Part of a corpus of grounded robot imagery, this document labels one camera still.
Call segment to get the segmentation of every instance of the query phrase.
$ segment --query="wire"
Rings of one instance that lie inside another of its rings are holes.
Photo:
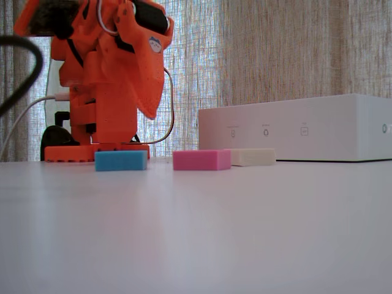
[[[111,36],[117,36],[118,35],[118,31],[112,31],[111,29],[108,29],[105,26],[104,21],[102,20],[102,0],[98,0],[97,1],[97,19],[98,19],[100,27],[105,32],[107,32]]]
[[[170,80],[170,110],[171,110],[171,122],[170,122],[170,127],[169,130],[167,130],[166,134],[155,141],[151,141],[151,142],[130,142],[129,144],[136,144],[136,145],[140,145],[140,144],[156,144],[159,143],[163,140],[165,140],[167,137],[169,137],[170,133],[173,130],[173,126],[174,126],[174,120],[175,120],[175,114],[174,114],[174,95],[173,95],[173,79],[172,79],[172,75],[170,75],[170,72],[166,69],[166,67],[164,67],[165,73],[169,76],[169,80]]]
[[[43,66],[43,57],[39,48],[29,39],[18,36],[0,36],[0,46],[17,46],[29,50],[36,57],[36,65],[30,76],[19,86],[13,94],[0,105],[0,117],[2,117],[11,107],[13,107],[37,80]]]
[[[24,117],[24,115],[26,114],[26,112],[33,107],[35,104],[41,102],[41,101],[45,101],[45,100],[54,100],[56,99],[55,96],[46,96],[40,99],[37,99],[33,102],[31,102],[24,110],[23,112],[18,116],[17,120],[14,122],[10,132],[8,133],[8,136],[6,137],[6,139],[4,140],[3,146],[1,148],[1,152],[0,152],[0,160],[2,159],[2,157],[4,156],[4,153],[6,152],[7,149],[7,145],[9,140],[11,139],[12,133],[15,131],[15,129],[17,128],[18,123],[21,121],[21,119]]]

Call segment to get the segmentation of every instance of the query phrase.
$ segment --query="white device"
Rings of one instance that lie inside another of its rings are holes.
[[[199,149],[273,148],[277,160],[392,159],[392,99],[359,94],[201,109]]]

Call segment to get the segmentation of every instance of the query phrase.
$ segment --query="foam block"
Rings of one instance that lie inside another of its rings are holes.
[[[275,149],[230,149],[232,165],[272,165],[276,162]]]
[[[95,153],[96,171],[145,170],[147,151],[100,151]]]
[[[187,150],[173,152],[174,170],[227,170],[230,150]]]

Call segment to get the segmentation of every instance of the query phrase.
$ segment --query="curtain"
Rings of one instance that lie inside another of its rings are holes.
[[[0,2],[0,34],[12,35],[13,25],[24,5],[23,0],[2,0]],[[0,147],[16,117],[28,103],[45,95],[50,41],[46,38],[31,38],[40,47],[44,66],[40,77],[27,95],[0,118]],[[21,48],[0,48],[0,102],[3,102],[33,70],[34,56]],[[37,105],[19,123],[13,134],[3,160],[39,160],[40,137],[45,127],[43,105]]]
[[[156,2],[163,4],[175,21],[173,42],[165,51],[165,66],[175,84],[176,122],[168,139],[151,147],[153,156],[197,148],[200,108],[350,92],[391,97],[391,0]],[[15,14],[10,15],[11,23]],[[7,61],[4,64],[9,71],[13,63],[1,50],[1,64]],[[55,85],[58,66],[51,63],[49,94],[59,90]],[[4,84],[4,71],[1,78]],[[13,83],[7,80],[4,85],[11,90]],[[37,85],[28,99],[43,96],[35,93],[45,89],[44,85],[44,81],[42,87]],[[35,108],[22,124],[10,149],[15,150],[15,144],[27,138],[28,144],[18,147],[20,157],[9,154],[9,160],[38,158],[37,140],[45,124],[41,107]],[[66,107],[47,102],[47,123],[53,124],[55,111]],[[10,112],[2,120],[2,137],[14,115]],[[170,91],[166,82],[157,119],[150,121],[138,115],[139,137],[159,138],[169,122]],[[19,139],[27,127],[28,137]],[[30,137],[33,130],[36,138]]]

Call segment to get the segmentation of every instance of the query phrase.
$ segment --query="white table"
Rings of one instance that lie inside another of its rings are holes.
[[[392,293],[392,162],[0,164],[0,293]]]

